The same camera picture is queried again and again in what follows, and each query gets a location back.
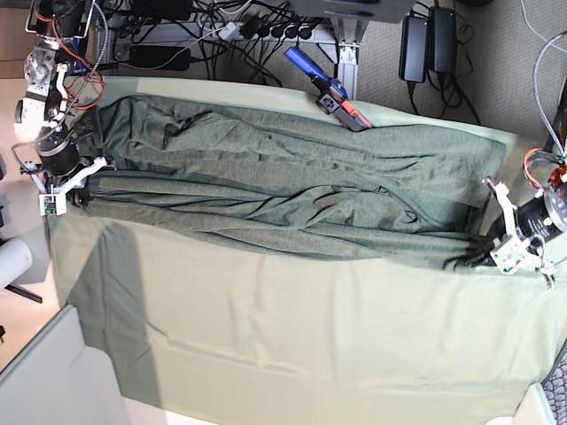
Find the light green sheet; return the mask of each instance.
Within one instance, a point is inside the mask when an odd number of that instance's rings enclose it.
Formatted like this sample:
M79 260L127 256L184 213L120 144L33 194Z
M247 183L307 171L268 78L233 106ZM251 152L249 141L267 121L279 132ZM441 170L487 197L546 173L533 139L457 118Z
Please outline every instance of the light green sheet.
M291 90L120 78L106 92L106 103L138 92L327 119ZM492 137L509 146L503 175L521 174L528 142L513 135L357 106L375 125ZM261 255L77 214L50 236L61 302L92 300L79 305L88 343L110 352L119 381L139 379L123 394L218 423L484 424L514 413L567 335L564 278L548 292L537 275ZM109 332L114 321L132 329Z

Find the floor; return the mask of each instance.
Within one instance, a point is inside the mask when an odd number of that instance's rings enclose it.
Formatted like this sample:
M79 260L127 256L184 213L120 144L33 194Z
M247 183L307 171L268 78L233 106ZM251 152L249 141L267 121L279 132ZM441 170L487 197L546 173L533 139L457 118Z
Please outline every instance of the floor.
M24 78L24 61L37 42L25 31L27 9L0 8L0 78Z
M452 0L441 0L450 6ZM564 0L525 0L529 20L546 37L567 27L567 2ZM520 0L494 0L483 8L457 5L457 11L475 31L467 44L474 71L459 82L480 116L483 126L526 135L535 140L547 137L533 100L532 67L543 42L525 25ZM413 112L405 82L398 78L401 25L371 22L363 38L360 57L358 99ZM567 46L567 42L558 44ZM314 45L302 48L326 72L332 73L332 63ZM284 58L275 54L268 63L286 88L315 92L307 78ZM460 48L458 74L466 74L469 64ZM126 69L119 74L148 75L153 72ZM167 76L206 78L205 67L194 64L187 73L166 73ZM540 67L541 101L549 116L555 114L559 91L567 75L567 54L550 51ZM219 79L247 81L250 70L232 61L219 63ZM421 114L438 117L443 104L439 93L425 83L416 88L415 99ZM474 122L463 105L449 111L445 118Z
M0 325L6 331L4 341L0 342L0 370L58 311L45 226L37 205L37 187L29 177L19 175L19 167L11 153L11 147L16 143L14 108L25 91L24 80L0 80L0 167L5 174L0 181L0 205L4 207L0 240L18 237L27 244L33 264L14 283L42 296L43 303L37 304L0 290ZM23 159L32 159L30 154L26 148L21 149Z

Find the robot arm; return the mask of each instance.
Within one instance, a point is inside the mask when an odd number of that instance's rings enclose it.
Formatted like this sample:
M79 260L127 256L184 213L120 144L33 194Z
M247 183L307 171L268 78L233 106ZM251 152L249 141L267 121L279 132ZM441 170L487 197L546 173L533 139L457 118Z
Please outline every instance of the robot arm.
M546 185L540 184L530 173L532 165L538 161L556 166ZM503 274L535 269L552 289L555 266L548 258L546 245L567 232L567 169L563 157L532 149L526 153L524 173L537 192L534 199L519 207L509 199L509 189L504 183L494 184L490 178L484 179L502 215L489 229L485 246L468 259L468 264L496 266Z
M23 164L21 172L31 174L40 190L42 215L66 212L66 196L84 187L86 177L106 166L97 158L86 166L79 153L74 131L67 127L66 118L78 101L69 98L65 78L74 72L80 57L73 52L75 39L84 38L89 29L93 9L102 15L95 1L36 0L32 3L26 30L39 37L37 45L25 64L27 91L18 102L14 129L23 144L33 144L42 162ZM95 73L96 66L90 68ZM45 184L38 174L44 172Z

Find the gray carpet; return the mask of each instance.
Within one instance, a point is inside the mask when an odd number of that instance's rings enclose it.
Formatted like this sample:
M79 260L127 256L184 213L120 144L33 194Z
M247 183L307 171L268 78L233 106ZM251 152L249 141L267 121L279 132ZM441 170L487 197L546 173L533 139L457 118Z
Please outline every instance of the gray carpet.
M551 37L567 29L567 1L525 1L532 25L544 36ZM453 2L442 0L441 3L452 5ZM463 76L459 82L475 106L482 124L544 140L546 129L540 121L532 94L532 67L543 42L525 25L519 0L494 0L483 8L458 4L457 11L475 30L473 40L467 45L474 72ZM369 24L361 48L358 99L412 112L406 84L398 79L400 38L401 25L379 22ZM567 41L560 41L559 44L567 46ZM270 59L268 69L282 80L286 88L315 93L305 75L283 57L285 48L284 45ZM332 63L316 46L303 44L302 49L325 71L332 72ZM469 71L463 53L460 48L457 73ZM217 69L219 80L247 81L251 75L250 69L235 59L230 63L219 61ZM155 73L122 67L119 74ZM165 72L159 74L206 78L203 64L194 64L189 72L182 75ZM551 49L540 67L541 100L551 118L555 114L559 90L566 74L567 54ZM415 100L423 115L437 117L443 109L439 93L428 83L416 88ZM474 122L465 104L457 110L449 110L445 118Z

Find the dark green cloth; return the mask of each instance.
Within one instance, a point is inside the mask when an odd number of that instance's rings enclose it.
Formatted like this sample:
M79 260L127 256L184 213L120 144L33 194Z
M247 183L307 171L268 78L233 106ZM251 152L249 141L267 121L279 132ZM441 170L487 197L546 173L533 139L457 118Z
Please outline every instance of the dark green cloth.
M425 125L351 133L279 112L155 96L97 112L85 211L203 241L317 259L441 267L474 243L505 147Z

